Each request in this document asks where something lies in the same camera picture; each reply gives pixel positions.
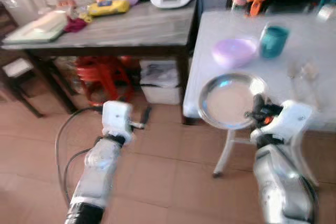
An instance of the red stool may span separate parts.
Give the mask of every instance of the red stool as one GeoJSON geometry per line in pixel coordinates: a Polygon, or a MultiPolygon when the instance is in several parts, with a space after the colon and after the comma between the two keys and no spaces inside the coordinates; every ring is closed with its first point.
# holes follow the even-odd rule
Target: red stool
{"type": "Polygon", "coordinates": [[[92,94],[103,87],[110,100],[118,100],[124,97],[129,101],[133,94],[133,86],[129,80],[121,62],[115,57],[82,57],[76,61],[77,75],[80,78],[86,98],[90,105],[100,106],[102,102],[92,101],[92,94]],[[119,95],[115,81],[122,81],[127,84],[127,90],[119,95]]]}

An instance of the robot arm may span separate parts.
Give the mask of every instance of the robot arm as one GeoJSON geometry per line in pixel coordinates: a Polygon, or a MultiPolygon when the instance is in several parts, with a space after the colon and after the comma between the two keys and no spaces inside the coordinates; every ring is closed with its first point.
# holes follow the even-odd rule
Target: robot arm
{"type": "Polygon", "coordinates": [[[313,109],[286,101],[281,106],[265,104],[257,95],[252,117],[257,129],[251,140],[258,151],[254,173],[259,185],[266,223],[314,223],[317,198],[310,181],[314,177],[301,154],[302,133],[313,109]]]}
{"type": "Polygon", "coordinates": [[[132,106],[118,101],[103,105],[103,135],[85,157],[85,168],[70,202],[65,224],[98,224],[107,206],[117,159],[124,144],[132,141],[133,128],[143,129],[150,108],[141,123],[130,121],[132,106]]]}

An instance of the white storage bin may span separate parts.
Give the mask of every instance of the white storage bin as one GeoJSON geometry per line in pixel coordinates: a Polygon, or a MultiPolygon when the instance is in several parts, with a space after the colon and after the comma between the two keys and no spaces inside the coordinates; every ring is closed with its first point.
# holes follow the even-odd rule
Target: white storage bin
{"type": "Polygon", "coordinates": [[[141,86],[146,100],[150,103],[179,104],[180,88],[161,88],[141,86]]]}
{"type": "Polygon", "coordinates": [[[141,88],[150,103],[179,104],[180,88],[174,60],[142,60],[141,88]]]}

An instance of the metal plate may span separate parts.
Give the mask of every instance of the metal plate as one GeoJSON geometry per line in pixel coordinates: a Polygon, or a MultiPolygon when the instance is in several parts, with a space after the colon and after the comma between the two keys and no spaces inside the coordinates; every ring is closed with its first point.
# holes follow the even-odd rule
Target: metal plate
{"type": "Polygon", "coordinates": [[[267,86],[259,78],[246,73],[227,73],[209,81],[202,89],[198,113],[208,124],[219,129],[238,130],[249,126],[244,118],[253,108],[253,97],[265,94],[267,86]]]}

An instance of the purple bowl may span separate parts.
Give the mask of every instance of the purple bowl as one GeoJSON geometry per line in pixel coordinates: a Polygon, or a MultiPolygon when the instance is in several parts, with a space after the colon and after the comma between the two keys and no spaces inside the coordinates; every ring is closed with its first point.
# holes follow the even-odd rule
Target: purple bowl
{"type": "Polygon", "coordinates": [[[224,39],[212,50],[215,61],[225,69],[242,67],[256,58],[258,46],[252,39],[224,39]]]}

